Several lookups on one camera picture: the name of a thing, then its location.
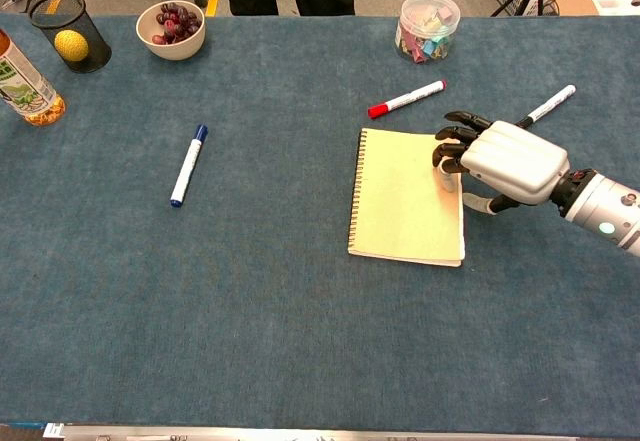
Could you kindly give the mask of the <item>yellow spiral notebook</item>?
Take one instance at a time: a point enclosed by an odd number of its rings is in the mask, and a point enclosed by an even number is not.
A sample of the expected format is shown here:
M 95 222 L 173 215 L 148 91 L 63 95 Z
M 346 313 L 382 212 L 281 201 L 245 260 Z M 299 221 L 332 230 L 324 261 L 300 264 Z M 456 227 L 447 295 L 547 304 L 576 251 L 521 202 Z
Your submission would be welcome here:
M 442 186 L 432 134 L 360 132 L 348 253 L 459 267 L 465 257 L 461 179 Z

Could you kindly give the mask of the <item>red capped whiteboard marker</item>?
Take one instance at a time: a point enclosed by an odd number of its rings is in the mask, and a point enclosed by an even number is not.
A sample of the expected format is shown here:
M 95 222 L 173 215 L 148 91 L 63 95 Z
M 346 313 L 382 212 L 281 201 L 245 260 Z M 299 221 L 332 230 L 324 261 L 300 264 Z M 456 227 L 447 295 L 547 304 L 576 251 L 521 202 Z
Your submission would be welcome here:
M 446 89 L 446 81 L 438 80 L 421 88 L 415 89 L 409 93 L 403 94 L 391 100 L 385 101 L 381 104 L 371 106 L 367 110 L 367 114 L 370 119 L 375 119 L 387 114 L 390 111 L 396 110 L 403 106 L 409 105 L 433 94 L 439 93 Z

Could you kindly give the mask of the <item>black mesh pen holder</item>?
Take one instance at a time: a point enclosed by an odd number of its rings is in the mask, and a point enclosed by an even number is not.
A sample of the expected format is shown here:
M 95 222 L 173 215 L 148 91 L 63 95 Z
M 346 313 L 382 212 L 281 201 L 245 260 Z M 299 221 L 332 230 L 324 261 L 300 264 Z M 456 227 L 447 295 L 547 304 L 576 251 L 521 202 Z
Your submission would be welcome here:
M 74 30 L 82 34 L 89 44 L 89 56 L 81 62 L 65 61 L 77 73 L 90 73 L 104 67 L 111 58 L 111 48 L 96 28 L 87 10 L 85 0 L 38 0 L 29 11 L 34 27 L 48 39 L 54 50 L 54 37 L 59 31 Z

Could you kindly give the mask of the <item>blue capped whiteboard marker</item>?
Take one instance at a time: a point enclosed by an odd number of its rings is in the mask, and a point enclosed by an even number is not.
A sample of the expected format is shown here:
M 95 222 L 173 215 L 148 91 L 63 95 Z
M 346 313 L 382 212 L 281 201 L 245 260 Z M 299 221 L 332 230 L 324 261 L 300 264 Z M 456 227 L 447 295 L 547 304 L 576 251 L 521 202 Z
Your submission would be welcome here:
M 194 137 L 189 144 L 184 161 L 177 176 L 176 183 L 170 196 L 169 202 L 172 207 L 179 208 L 184 202 L 185 194 L 188 189 L 192 173 L 194 171 L 199 153 L 201 151 L 202 145 L 206 140 L 207 135 L 208 127 L 204 124 L 198 125 Z

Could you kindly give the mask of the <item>beige bowl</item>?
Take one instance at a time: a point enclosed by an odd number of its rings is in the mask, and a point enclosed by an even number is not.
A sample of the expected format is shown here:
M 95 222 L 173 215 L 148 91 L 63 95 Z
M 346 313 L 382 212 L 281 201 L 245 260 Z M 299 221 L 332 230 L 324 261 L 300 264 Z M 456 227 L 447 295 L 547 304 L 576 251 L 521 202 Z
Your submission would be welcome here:
M 140 41 L 155 55 L 160 58 L 180 61 L 186 60 L 195 55 L 203 46 L 206 34 L 206 19 L 203 11 L 194 3 L 184 0 L 173 2 L 176 8 L 184 8 L 187 13 L 193 13 L 191 20 L 195 20 L 196 29 L 190 33 L 186 29 L 187 37 L 179 41 L 172 41 L 169 44 L 158 44 L 158 40 L 165 34 L 165 28 L 161 25 L 157 16 L 163 14 L 162 3 L 157 3 L 147 8 L 136 21 L 136 33 Z

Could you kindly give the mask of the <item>tea bottle with green label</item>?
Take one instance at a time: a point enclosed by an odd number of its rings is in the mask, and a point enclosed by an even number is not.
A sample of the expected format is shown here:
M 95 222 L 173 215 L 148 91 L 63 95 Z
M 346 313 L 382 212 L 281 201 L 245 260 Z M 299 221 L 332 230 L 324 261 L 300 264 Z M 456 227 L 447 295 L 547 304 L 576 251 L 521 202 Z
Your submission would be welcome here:
M 66 111 L 63 98 L 2 29 L 0 98 L 34 126 L 51 125 Z

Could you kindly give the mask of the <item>black capped whiteboard marker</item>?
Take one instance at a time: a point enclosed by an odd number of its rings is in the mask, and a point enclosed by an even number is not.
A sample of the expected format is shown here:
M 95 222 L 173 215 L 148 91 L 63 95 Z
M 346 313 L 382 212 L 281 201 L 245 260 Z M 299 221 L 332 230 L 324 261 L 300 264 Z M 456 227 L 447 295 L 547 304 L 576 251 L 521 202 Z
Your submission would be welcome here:
M 551 98 L 549 98 L 543 104 L 541 104 L 540 106 L 535 108 L 533 111 L 531 111 L 523 119 L 516 122 L 515 125 L 522 129 L 528 129 L 534 123 L 539 121 L 542 117 L 549 114 L 556 107 L 558 107 L 560 104 L 562 104 L 571 96 L 573 96 L 575 92 L 576 92 L 575 85 L 573 84 L 566 85 L 564 88 L 562 88 L 560 91 L 554 94 Z

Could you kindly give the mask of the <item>bunch of red grapes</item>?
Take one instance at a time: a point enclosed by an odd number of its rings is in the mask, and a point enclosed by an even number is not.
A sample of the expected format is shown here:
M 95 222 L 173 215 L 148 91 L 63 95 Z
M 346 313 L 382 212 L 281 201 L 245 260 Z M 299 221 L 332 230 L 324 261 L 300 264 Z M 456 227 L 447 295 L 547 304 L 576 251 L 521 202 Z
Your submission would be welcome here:
M 194 11 L 176 3 L 162 3 L 160 12 L 155 15 L 155 20 L 163 29 L 161 34 L 151 37 L 151 42 L 156 45 L 184 41 L 195 35 L 202 27 L 202 21 Z

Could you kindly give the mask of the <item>yellow ball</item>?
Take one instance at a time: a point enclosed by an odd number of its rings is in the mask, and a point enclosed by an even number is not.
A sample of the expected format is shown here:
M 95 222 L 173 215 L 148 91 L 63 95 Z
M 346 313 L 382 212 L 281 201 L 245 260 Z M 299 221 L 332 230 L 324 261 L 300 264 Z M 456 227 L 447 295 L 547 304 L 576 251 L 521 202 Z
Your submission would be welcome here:
M 59 31 L 54 37 L 54 47 L 68 62 L 81 62 L 89 56 L 88 41 L 74 30 Z

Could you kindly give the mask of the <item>clear jar of coloured clips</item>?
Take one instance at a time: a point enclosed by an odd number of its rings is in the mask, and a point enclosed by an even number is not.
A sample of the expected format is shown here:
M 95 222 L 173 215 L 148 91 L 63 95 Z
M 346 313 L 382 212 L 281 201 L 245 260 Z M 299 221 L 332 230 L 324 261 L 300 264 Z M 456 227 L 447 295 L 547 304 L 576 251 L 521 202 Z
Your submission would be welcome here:
M 460 18 L 453 0 L 405 0 L 395 34 L 397 51 L 416 64 L 445 59 Z

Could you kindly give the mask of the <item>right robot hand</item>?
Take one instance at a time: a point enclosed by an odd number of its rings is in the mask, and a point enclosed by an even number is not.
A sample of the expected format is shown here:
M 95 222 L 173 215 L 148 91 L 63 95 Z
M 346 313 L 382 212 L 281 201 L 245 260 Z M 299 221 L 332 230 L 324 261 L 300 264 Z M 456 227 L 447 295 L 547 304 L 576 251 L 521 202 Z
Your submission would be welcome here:
M 547 202 L 569 172 L 565 149 L 505 121 L 489 121 L 467 111 L 453 111 L 454 121 L 435 134 L 441 143 L 432 153 L 432 164 L 442 186 L 450 191 L 456 174 L 467 173 L 499 192 L 494 198 L 465 192 L 463 205 L 495 215 L 520 205 Z

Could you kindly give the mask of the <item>blue felt table cloth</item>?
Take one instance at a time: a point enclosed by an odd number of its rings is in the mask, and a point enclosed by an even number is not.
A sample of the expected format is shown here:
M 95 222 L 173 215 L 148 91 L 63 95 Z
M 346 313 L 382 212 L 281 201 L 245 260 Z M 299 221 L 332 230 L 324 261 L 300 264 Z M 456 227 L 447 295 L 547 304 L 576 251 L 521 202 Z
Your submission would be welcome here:
M 550 204 L 467 211 L 459 268 L 347 252 L 368 108 L 438 79 L 378 126 L 573 84 L 533 131 L 640 190 L 640 18 L 466 18 L 425 65 L 392 18 L 214 18 L 182 62 L 96 24 L 83 75 L 0 14 L 67 104 L 39 128 L 0 101 L 0 422 L 640 435 L 640 258 Z

